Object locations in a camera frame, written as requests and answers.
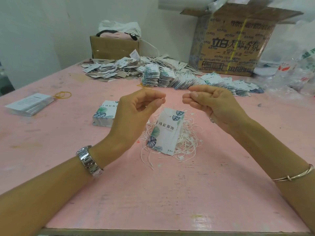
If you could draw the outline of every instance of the cardboard box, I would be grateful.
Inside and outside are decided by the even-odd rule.
[[[198,17],[189,63],[198,71],[250,76],[276,23],[303,14],[266,6],[226,3],[213,15],[184,10]]]
[[[135,49],[139,53],[138,40],[90,36],[90,41],[94,59],[117,60],[123,57],[129,57],[130,53]]]

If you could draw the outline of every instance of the table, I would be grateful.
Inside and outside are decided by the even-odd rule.
[[[0,194],[73,157],[80,147],[99,142],[110,129],[92,125],[98,106],[140,89],[138,79],[105,83],[83,74],[81,67],[71,66],[0,98]],[[166,107],[188,109],[181,102],[188,90],[157,89],[167,94]],[[59,91],[70,91],[72,97],[54,101],[33,117],[11,115],[4,107],[33,93]],[[314,102],[294,106],[267,94],[237,100],[250,117],[315,165]],[[307,226],[250,155],[203,112],[191,112],[203,140],[193,159],[179,163],[153,156],[153,171],[140,160],[140,140],[40,233],[308,235]]]

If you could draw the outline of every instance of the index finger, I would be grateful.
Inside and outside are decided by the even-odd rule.
[[[140,89],[132,94],[130,94],[133,97],[133,100],[135,103],[142,103],[144,101],[152,101],[152,99],[157,98],[165,98],[166,93],[157,91],[157,90],[151,90],[151,89]]]
[[[194,86],[189,87],[188,89],[191,92],[196,91],[196,92],[214,93],[216,90],[219,90],[221,88],[204,84],[204,85],[194,85]]]

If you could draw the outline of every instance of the hand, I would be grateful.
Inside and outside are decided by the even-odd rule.
[[[165,96],[147,88],[122,96],[108,137],[128,150],[145,130],[150,116],[165,103]]]
[[[183,103],[204,111],[221,129],[228,134],[250,120],[233,94],[224,88],[209,85],[189,87],[191,93],[183,95]]]

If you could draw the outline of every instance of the watch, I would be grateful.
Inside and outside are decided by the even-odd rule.
[[[102,169],[98,167],[95,161],[89,154],[89,149],[92,146],[85,146],[82,147],[80,150],[77,151],[77,156],[80,158],[81,162],[83,163],[85,169],[87,169],[93,176],[100,175],[102,173]]]

